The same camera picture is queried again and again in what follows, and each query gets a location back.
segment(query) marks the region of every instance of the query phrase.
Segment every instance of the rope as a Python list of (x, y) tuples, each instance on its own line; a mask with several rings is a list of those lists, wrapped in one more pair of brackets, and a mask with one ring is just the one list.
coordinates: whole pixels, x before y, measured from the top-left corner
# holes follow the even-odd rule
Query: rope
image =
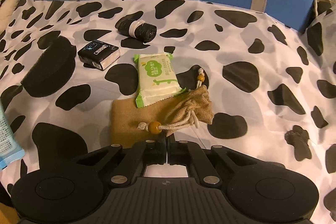
[[(205, 77), (204, 70), (202, 68), (199, 68), (198, 75), (203, 75)], [(197, 80), (196, 89), (201, 87), (201, 85), (202, 85), (202, 81)], [(193, 117), (193, 121), (188, 122), (191, 116)], [(160, 126), (158, 126), (158, 128), (161, 129), (161, 130), (180, 130), (180, 129), (183, 129), (183, 128), (190, 127), (192, 125), (195, 125), (196, 128), (199, 128), (200, 127), (200, 122), (199, 122), (194, 110), (189, 110), (187, 112), (187, 116), (182, 121), (172, 123), (172, 124), (166, 124), (165, 126), (160, 125)], [(141, 122), (138, 125), (138, 130), (146, 130), (147, 132), (149, 132), (148, 131), (148, 126), (149, 126), (149, 123)]]

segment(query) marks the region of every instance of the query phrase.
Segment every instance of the roll of trash bags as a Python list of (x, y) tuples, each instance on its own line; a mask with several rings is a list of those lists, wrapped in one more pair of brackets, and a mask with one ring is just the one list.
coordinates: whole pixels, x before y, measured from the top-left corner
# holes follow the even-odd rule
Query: roll of trash bags
[(125, 19), (118, 27), (118, 32), (127, 37), (134, 37), (142, 42), (151, 42), (156, 36), (157, 28), (144, 20)]

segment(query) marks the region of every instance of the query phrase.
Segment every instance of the light blue plastic packaging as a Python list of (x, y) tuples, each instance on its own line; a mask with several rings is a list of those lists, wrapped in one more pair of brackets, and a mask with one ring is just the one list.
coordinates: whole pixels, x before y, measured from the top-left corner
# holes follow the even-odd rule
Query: light blue plastic packaging
[(8, 125), (2, 103), (0, 103), (0, 170), (24, 155), (25, 151), (14, 139), (13, 131)]

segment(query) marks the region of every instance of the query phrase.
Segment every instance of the orange bead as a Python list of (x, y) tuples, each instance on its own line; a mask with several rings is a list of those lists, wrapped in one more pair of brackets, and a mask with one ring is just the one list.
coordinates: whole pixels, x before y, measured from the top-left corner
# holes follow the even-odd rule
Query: orange bead
[(149, 125), (148, 125), (148, 131), (149, 133), (151, 134), (159, 134), (162, 129), (159, 128), (159, 126), (161, 125), (160, 122), (150, 122)]
[(199, 80), (199, 81), (201, 81), (203, 83), (204, 80), (205, 80), (205, 76), (204, 75), (198, 75), (197, 76), (197, 80)]

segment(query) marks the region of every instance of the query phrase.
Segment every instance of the black tissue pack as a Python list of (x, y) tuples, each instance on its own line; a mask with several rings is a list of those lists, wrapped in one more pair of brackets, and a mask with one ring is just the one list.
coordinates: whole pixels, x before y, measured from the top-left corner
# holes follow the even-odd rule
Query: black tissue pack
[(88, 65), (105, 70), (120, 57), (119, 47), (93, 40), (78, 52), (79, 59)]

